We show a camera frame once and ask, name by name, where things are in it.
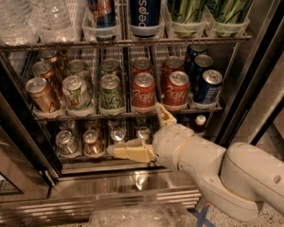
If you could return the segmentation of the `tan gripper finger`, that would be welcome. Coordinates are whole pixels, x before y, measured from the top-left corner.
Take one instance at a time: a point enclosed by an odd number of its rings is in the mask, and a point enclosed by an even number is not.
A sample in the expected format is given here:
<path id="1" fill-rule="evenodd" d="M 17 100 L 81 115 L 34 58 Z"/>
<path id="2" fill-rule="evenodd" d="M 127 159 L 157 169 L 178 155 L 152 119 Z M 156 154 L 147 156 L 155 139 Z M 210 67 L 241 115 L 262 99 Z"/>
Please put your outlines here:
<path id="1" fill-rule="evenodd" d="M 107 152 L 117 159 L 127 159 L 138 163 L 148 164 L 155 160 L 152 145 L 147 145 L 138 138 L 110 145 Z"/>
<path id="2" fill-rule="evenodd" d="M 155 110 L 160 127 L 177 123 L 177 119 L 161 103 L 155 103 Z"/>

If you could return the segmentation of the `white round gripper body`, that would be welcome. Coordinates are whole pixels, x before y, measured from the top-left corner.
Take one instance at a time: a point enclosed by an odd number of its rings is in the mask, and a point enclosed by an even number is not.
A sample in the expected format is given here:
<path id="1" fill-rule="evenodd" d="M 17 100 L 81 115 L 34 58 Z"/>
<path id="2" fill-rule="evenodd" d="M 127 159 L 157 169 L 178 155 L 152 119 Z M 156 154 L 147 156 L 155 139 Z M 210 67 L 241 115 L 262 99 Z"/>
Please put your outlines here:
<path id="1" fill-rule="evenodd" d="M 152 147 L 156 162 L 168 169 L 192 169 L 182 160 L 186 146 L 195 136 L 192 129 L 181 124 L 167 125 L 153 136 Z"/>

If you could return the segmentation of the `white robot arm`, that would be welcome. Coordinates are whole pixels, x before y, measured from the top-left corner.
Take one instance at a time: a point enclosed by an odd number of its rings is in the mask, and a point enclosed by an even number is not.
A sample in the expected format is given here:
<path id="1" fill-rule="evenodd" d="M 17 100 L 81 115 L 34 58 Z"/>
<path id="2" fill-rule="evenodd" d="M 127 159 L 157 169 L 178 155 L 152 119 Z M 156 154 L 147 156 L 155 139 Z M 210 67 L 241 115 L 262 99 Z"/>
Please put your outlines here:
<path id="1" fill-rule="evenodd" d="M 108 147 L 119 159 L 156 161 L 189 175 L 202 195 L 227 216 L 251 221 L 264 203 L 284 217 L 284 163 L 261 148 L 238 142 L 221 147 L 179 124 L 160 103 L 160 129 L 151 144 L 136 138 Z"/>

